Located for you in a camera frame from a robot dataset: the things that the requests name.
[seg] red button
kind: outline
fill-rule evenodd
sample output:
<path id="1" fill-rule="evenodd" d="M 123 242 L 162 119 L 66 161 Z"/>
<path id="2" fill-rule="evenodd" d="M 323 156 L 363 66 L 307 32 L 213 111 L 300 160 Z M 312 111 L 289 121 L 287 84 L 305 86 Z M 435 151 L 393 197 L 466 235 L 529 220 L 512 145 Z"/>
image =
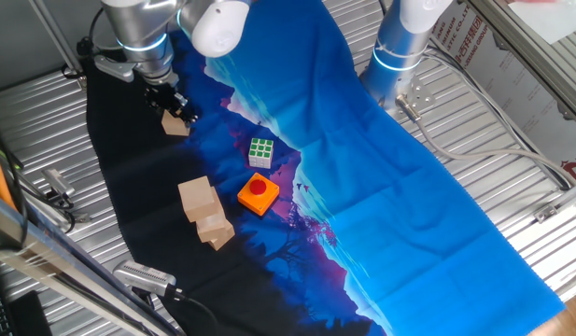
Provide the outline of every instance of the red button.
<path id="1" fill-rule="evenodd" d="M 262 195 L 267 190 L 267 184 L 261 180 L 254 180 L 250 182 L 250 192 L 254 195 Z"/>

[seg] printed fabric mat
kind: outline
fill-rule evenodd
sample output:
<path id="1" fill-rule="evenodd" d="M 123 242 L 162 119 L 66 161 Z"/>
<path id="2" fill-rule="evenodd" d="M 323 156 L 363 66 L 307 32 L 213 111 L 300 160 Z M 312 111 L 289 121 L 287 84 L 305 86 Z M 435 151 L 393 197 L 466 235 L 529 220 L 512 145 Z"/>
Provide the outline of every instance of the printed fabric mat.
<path id="1" fill-rule="evenodd" d="M 319 0 L 259 0 L 219 59 L 170 38 L 192 135 L 164 134 L 140 78 L 85 62 L 88 127 L 134 259 L 173 274 L 221 335 L 526 335 L 564 308 L 362 88 Z M 253 137 L 274 141 L 271 169 L 248 165 Z M 237 202 L 255 172 L 280 187 L 264 217 Z M 203 175 L 236 231 L 218 252 L 177 191 Z M 163 303 L 189 335 L 212 334 L 197 308 Z"/>

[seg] blue illuminated ring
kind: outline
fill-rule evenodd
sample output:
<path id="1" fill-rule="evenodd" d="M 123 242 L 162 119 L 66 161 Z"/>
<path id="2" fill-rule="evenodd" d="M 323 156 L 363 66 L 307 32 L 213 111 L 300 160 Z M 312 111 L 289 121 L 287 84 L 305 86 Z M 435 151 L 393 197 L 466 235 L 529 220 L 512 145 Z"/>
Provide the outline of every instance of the blue illuminated ring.
<path id="1" fill-rule="evenodd" d="M 389 70 L 393 70 L 393 71 L 408 71 L 408 70 L 412 70 L 412 69 L 416 68 L 416 67 L 420 64 L 420 61 L 418 61 L 418 63 L 416 63 L 416 64 L 414 64 L 414 65 L 412 65 L 412 66 L 405 67 L 405 68 L 393 67 L 393 66 L 390 66 L 390 65 L 387 65 L 387 64 L 381 62 L 381 60 L 379 60 L 379 58 L 377 57 L 377 54 L 376 54 L 375 51 L 376 51 L 376 49 L 373 49 L 373 50 L 372 50 L 372 56 L 374 57 L 374 59 L 377 60 L 377 62 L 379 62 L 379 64 L 383 65 L 384 68 L 387 68 L 387 69 L 389 69 Z"/>
<path id="2" fill-rule="evenodd" d="M 180 27 L 182 30 L 184 30 L 184 28 L 182 28 L 182 25 L 179 23 L 179 16 L 182 14 L 182 9 L 184 9 L 184 8 L 182 7 L 181 9 L 179 9 L 177 11 L 176 20 L 177 20 L 177 26 Z"/>
<path id="3" fill-rule="evenodd" d="M 151 44 L 150 46 L 141 47 L 141 48 L 134 48 L 134 47 L 124 46 L 124 45 L 121 44 L 121 42 L 119 42 L 119 40 L 118 40 L 118 43 L 119 43 L 120 46 L 124 47 L 125 49 L 127 49 L 127 50 L 129 50 L 129 51 L 149 51 L 149 50 L 151 50 L 151 49 L 155 49 L 155 48 L 157 48 L 158 46 L 160 46 L 161 43 L 163 43 L 163 42 L 165 41 L 165 38 L 167 38 L 167 33 L 163 34 L 163 35 L 161 36 L 161 38 L 157 40 L 157 42 Z"/>

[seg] silver connector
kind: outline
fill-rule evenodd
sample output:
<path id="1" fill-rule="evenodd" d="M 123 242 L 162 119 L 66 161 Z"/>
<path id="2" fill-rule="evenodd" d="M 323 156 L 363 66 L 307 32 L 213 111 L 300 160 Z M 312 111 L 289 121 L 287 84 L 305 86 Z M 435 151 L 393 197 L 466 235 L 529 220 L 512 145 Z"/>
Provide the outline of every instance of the silver connector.
<path id="1" fill-rule="evenodd" d="M 161 296 L 165 296 L 167 285 L 174 286 L 176 284 L 176 278 L 173 275 L 130 260 L 122 261 L 116 266 L 113 275 L 126 285 L 138 287 Z"/>
<path id="2" fill-rule="evenodd" d="M 413 123 L 417 123 L 422 119 L 420 113 L 418 113 L 418 111 L 416 111 L 416 109 L 410 105 L 405 95 L 400 94 L 398 97 L 396 97 L 396 105 L 401 108 L 401 110 Z"/>
<path id="3" fill-rule="evenodd" d="M 74 187 L 56 169 L 45 169 L 41 171 L 41 174 L 59 195 L 71 197 L 76 192 Z"/>

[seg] robotic arm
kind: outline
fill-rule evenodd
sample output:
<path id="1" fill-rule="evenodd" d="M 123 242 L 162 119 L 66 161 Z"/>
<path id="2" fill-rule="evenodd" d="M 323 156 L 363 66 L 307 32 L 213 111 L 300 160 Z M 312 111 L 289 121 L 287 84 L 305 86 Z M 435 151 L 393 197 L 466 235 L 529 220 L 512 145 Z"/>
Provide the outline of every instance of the robotic arm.
<path id="1" fill-rule="evenodd" d="M 453 0 L 393 0 L 383 19 L 368 69 L 361 76 L 369 94 L 385 109 L 411 90 L 415 68 L 428 43 L 430 29 Z M 171 63 L 174 51 L 167 36 L 182 29 L 206 57 L 220 57 L 240 41 L 250 0 L 101 0 L 127 63 L 95 57 L 103 72 L 133 81 L 133 70 L 154 89 L 163 91 L 162 108 L 181 117 L 187 100 L 173 89 L 178 81 Z"/>
<path id="2" fill-rule="evenodd" d="M 105 14 L 128 60 L 113 62 L 103 55 L 96 67 L 126 82 L 134 70 L 150 85 L 148 104 L 168 110 L 187 124 L 195 116 L 182 113 L 188 100 L 176 92 L 170 31 L 181 29 L 203 56 L 220 57 L 240 41 L 250 0 L 101 0 Z"/>

